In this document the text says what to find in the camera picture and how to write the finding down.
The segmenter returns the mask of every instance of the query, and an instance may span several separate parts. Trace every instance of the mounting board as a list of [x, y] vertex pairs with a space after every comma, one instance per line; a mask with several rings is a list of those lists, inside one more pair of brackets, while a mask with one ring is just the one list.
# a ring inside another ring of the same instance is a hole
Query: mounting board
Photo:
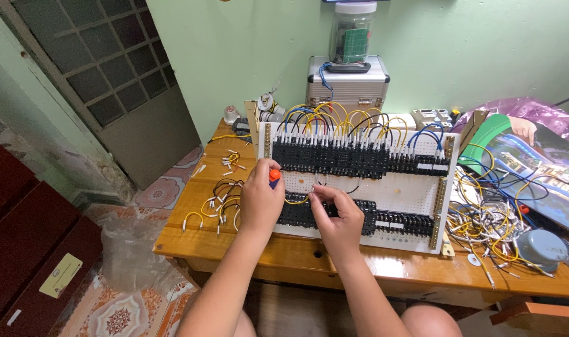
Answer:
[[[277, 132], [280, 123], [261, 122], [259, 129], [259, 158], [271, 158], [274, 142], [278, 142], [279, 137], [284, 134], [284, 126]], [[323, 134], [323, 126], [318, 128], [318, 134]], [[418, 131], [408, 131], [408, 141]], [[378, 132], [371, 136], [366, 133], [358, 132], [360, 136], [355, 140], [372, 144], [376, 141]], [[390, 131], [385, 140], [387, 146], [391, 144], [392, 157], [395, 152], [400, 152], [400, 145], [397, 147], [398, 136], [403, 139], [405, 131]], [[299, 133], [286, 133], [295, 138]], [[415, 155], [433, 156], [437, 149], [437, 142], [431, 137], [416, 137]], [[403, 225], [385, 221], [376, 221], [376, 230], [371, 235], [362, 235], [361, 244], [375, 247], [385, 247], [403, 249], [415, 252], [425, 252], [439, 254], [443, 241], [444, 224], [449, 207], [449, 199], [452, 191], [455, 165], [457, 163], [459, 146], [459, 134], [445, 133], [441, 145], [443, 146], [445, 157], [448, 159], [448, 172], [444, 176], [431, 176], [427, 174], [395, 173], [385, 172], [381, 179], [362, 178], [357, 176], [338, 176], [332, 174], [321, 174], [318, 172], [295, 172], [282, 170], [282, 178], [286, 183], [287, 192], [307, 194], [312, 191], [314, 184], [321, 183], [330, 187], [335, 187], [343, 191], [353, 191], [350, 197], [354, 200], [366, 200], [376, 203], [376, 209], [380, 211], [390, 211], [398, 213], [408, 213], [410, 215], [428, 216], [434, 223], [430, 232], [431, 236], [415, 235], [403, 233]], [[292, 234], [303, 237], [320, 238], [320, 232], [313, 226], [304, 227], [290, 224], [276, 224], [275, 233]]]

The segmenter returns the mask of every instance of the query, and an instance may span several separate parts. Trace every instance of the white perforated panel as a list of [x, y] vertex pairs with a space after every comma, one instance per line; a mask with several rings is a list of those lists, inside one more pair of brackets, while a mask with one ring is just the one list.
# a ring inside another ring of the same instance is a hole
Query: white perforated panel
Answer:
[[[276, 139], [276, 130], [279, 123], [267, 123], [262, 122], [259, 130], [259, 158], [264, 157], [264, 140], [265, 140], [265, 125], [270, 124], [270, 156], [271, 156], [271, 143]], [[322, 134], [323, 129], [320, 126], [318, 134]], [[405, 144], [407, 141], [416, 133], [416, 131], [408, 131], [407, 137], [405, 139]], [[391, 134], [393, 136], [392, 146], [393, 148], [400, 150], [400, 145], [397, 147], [397, 140], [399, 136], [399, 131], [392, 130], [389, 133], [389, 138], [386, 140], [387, 144], [390, 144]], [[403, 142], [403, 136], [405, 131], [401, 132], [401, 142]], [[444, 134], [444, 139], [442, 141], [443, 147], [446, 143], [447, 136], [455, 137], [454, 141], [459, 144], [460, 135], [459, 134]], [[370, 141], [373, 142], [377, 137], [377, 132], [373, 132]], [[416, 155], [433, 155], [436, 151], [436, 141], [428, 136], [421, 135], [417, 139], [417, 144], [415, 146]], [[453, 150], [453, 156], [451, 157], [451, 164], [449, 167], [450, 174], [447, 176], [449, 181], [453, 181], [453, 172], [455, 170], [455, 165], [457, 163], [459, 146], [455, 146]], [[354, 199], [362, 200], [373, 200], [376, 202], [377, 209], [382, 211], [395, 211], [404, 213], [414, 213], [421, 215], [429, 215], [431, 218], [434, 217], [434, 203], [435, 196], [438, 189], [439, 177], [433, 176], [421, 176], [416, 174], [405, 174], [405, 173], [387, 173], [382, 179], [361, 179], [361, 178], [350, 178], [346, 176], [332, 176], [329, 174], [317, 174], [317, 173], [301, 173], [301, 172], [289, 172], [282, 171], [282, 176], [286, 183], [286, 189], [290, 192], [296, 193], [309, 193], [312, 190], [312, 185], [321, 183], [322, 185], [332, 186], [339, 188], [343, 191], [350, 192], [357, 184], [359, 187], [355, 192], [351, 193], [350, 196]], [[438, 254], [440, 252], [440, 247], [443, 239], [442, 232], [444, 231], [444, 224], [446, 221], [446, 213], [449, 207], [449, 198], [451, 195], [452, 188], [447, 188], [443, 210], [440, 214], [441, 222], [439, 226], [438, 241], [435, 249], [430, 249], [430, 238], [427, 237], [416, 237], [409, 234], [396, 234], [387, 233], [384, 230], [377, 230], [376, 233], [370, 237], [362, 236], [361, 244], [385, 248], [403, 249], [409, 251], [417, 252], [427, 252], [431, 254]], [[315, 229], [308, 229], [296, 226], [284, 226], [277, 224], [274, 228], [276, 233], [292, 234], [305, 237], [316, 237], [320, 238], [320, 233]]]

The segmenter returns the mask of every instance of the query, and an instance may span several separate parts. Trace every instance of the drawer label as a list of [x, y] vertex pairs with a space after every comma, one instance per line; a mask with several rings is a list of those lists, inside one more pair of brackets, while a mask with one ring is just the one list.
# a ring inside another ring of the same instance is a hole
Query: drawer label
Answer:
[[76, 272], [81, 268], [82, 261], [74, 257], [72, 254], [66, 254], [58, 263], [47, 280], [39, 288], [43, 294], [49, 295], [55, 299], [59, 298], [64, 288], [68, 286]]

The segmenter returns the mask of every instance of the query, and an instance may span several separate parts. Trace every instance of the wall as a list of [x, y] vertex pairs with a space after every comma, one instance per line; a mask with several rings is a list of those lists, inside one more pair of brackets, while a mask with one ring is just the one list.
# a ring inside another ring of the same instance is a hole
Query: wall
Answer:
[[[224, 107], [282, 77], [283, 106], [304, 103], [307, 63], [326, 55], [333, 4], [319, 0], [147, 0], [203, 142]], [[383, 110], [467, 110], [509, 96], [569, 97], [569, 0], [378, 3], [370, 54], [391, 76]], [[569, 113], [569, 103], [563, 106]]]
[[0, 118], [49, 168], [37, 177], [69, 200], [87, 190], [129, 202], [130, 180], [23, 50], [0, 18]]

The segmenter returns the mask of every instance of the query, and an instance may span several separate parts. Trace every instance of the knee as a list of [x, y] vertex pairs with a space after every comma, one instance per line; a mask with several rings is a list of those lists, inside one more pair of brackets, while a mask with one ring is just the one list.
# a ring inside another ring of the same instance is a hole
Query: knee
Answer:
[[426, 303], [410, 306], [401, 320], [414, 336], [461, 336], [459, 326], [445, 310]]

